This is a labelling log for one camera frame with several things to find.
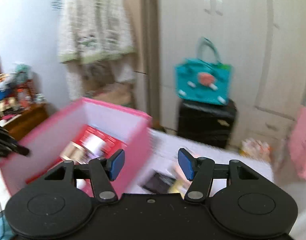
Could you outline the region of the black battery pack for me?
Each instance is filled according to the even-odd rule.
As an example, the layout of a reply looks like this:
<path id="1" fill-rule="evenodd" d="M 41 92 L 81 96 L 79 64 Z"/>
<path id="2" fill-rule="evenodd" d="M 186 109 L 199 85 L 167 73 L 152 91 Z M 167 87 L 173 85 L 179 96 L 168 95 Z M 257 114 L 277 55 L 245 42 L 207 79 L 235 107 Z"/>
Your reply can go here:
<path id="1" fill-rule="evenodd" d="M 167 194 L 175 181 L 176 179 L 166 174 L 154 171 L 141 187 L 153 194 Z"/>

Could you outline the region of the pink cardboard storage box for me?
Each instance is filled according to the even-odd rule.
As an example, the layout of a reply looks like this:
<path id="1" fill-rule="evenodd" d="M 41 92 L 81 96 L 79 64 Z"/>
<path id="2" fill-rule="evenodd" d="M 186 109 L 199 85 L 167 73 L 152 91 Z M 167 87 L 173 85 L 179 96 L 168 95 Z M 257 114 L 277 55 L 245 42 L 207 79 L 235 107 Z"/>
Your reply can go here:
<path id="1" fill-rule="evenodd" d="M 10 195 L 14 195 L 61 161 L 69 146 L 82 146 L 93 158 L 111 157 L 122 148 L 125 163 L 112 185 L 121 196 L 152 155 L 151 117 L 141 111 L 94 99 L 81 98 L 52 115 L 23 139 L 27 157 L 12 153 L 0 164 Z"/>

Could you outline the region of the cream hair claw clip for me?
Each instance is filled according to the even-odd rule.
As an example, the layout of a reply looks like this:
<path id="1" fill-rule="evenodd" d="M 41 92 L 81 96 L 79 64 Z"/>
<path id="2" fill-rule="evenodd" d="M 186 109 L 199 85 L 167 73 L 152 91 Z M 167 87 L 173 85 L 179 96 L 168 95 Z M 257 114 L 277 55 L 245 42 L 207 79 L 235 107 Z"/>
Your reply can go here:
<path id="1" fill-rule="evenodd" d="M 60 153 L 60 157 L 63 160 L 71 160 L 75 164 L 85 164 L 85 155 L 86 149 L 72 141 Z"/>

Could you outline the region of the red patterned bag in box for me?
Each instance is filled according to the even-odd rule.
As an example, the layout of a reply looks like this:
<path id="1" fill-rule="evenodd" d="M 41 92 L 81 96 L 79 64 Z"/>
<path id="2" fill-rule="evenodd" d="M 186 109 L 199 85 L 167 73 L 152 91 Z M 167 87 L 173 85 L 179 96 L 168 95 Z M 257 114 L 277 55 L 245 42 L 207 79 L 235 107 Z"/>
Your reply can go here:
<path id="1" fill-rule="evenodd" d="M 126 147 L 124 142 L 89 125 L 84 125 L 72 142 L 86 149 L 85 164 L 97 157 L 105 157 L 108 159 L 117 150 L 124 149 Z M 33 182 L 62 161 L 64 160 L 59 155 L 56 160 L 47 165 L 46 168 L 27 178 L 25 183 L 29 184 Z"/>

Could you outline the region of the wooden nightstand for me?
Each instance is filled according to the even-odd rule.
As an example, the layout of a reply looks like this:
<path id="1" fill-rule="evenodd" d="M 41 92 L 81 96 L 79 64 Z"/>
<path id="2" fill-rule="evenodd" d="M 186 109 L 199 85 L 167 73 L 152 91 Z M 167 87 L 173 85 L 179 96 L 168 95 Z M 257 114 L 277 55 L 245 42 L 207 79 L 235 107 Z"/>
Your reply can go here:
<path id="1" fill-rule="evenodd" d="M 0 66 L 0 126 L 20 140 L 48 117 L 46 100 L 35 89 L 31 68 L 17 64 L 13 73 L 4 73 Z"/>

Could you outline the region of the black suitcase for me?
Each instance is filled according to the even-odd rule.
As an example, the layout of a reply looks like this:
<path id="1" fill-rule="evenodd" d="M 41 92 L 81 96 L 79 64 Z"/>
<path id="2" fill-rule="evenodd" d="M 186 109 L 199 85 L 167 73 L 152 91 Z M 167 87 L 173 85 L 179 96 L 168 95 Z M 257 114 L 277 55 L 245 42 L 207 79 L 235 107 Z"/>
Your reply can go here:
<path id="1" fill-rule="evenodd" d="M 218 148 L 226 148 L 231 137 L 237 108 L 181 100 L 178 109 L 177 136 Z"/>

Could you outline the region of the brown paper bag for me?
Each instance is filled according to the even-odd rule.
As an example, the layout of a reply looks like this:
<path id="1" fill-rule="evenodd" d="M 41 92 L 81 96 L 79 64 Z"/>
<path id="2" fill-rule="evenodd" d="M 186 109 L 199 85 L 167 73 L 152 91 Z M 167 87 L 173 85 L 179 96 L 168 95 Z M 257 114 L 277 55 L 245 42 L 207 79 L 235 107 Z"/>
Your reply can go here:
<path id="1" fill-rule="evenodd" d="M 92 98 L 115 105 L 132 107 L 133 85 L 130 83 L 113 83 L 96 91 Z"/>

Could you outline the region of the teal felt handbag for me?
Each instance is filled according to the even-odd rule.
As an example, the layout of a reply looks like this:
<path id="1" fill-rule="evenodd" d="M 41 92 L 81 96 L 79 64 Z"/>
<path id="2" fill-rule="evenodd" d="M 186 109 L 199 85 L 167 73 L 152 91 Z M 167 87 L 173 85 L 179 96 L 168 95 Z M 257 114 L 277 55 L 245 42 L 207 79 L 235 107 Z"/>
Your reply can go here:
<path id="1" fill-rule="evenodd" d="M 210 48 L 215 62 L 202 59 L 203 50 Z M 196 58 L 185 59 L 175 67 L 176 92 L 183 100 L 227 105 L 231 83 L 232 66 L 221 62 L 214 44 L 202 37 L 197 47 Z"/>

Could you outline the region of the pink paper shopping bag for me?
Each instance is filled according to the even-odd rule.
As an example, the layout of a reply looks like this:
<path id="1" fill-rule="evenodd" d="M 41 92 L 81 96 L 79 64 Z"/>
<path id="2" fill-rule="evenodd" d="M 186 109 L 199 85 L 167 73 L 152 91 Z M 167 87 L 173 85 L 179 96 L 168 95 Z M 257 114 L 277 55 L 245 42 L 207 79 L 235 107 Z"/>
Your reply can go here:
<path id="1" fill-rule="evenodd" d="M 288 148 L 298 177 L 306 180 L 306 107 L 300 109 L 289 138 Z"/>

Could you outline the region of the cream knitted panda cardigan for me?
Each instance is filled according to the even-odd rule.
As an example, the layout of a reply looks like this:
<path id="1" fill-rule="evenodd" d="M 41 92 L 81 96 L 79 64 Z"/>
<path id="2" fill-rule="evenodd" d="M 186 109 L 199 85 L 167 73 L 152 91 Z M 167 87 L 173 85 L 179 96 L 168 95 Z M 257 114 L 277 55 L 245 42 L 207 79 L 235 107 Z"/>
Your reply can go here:
<path id="1" fill-rule="evenodd" d="M 123 0 L 63 0 L 58 57 L 70 100 L 133 84 L 135 42 Z"/>

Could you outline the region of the beige wardrobe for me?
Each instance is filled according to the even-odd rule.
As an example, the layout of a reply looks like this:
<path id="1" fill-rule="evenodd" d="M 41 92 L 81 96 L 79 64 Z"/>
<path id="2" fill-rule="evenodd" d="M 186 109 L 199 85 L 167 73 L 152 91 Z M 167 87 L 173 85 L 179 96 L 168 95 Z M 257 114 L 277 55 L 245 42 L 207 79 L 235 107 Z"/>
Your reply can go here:
<path id="1" fill-rule="evenodd" d="M 230 144 L 276 142 L 306 100 L 306 0 L 143 0 L 154 124 L 177 129 L 174 67 L 195 57 L 201 37 L 233 67 L 238 109 Z"/>

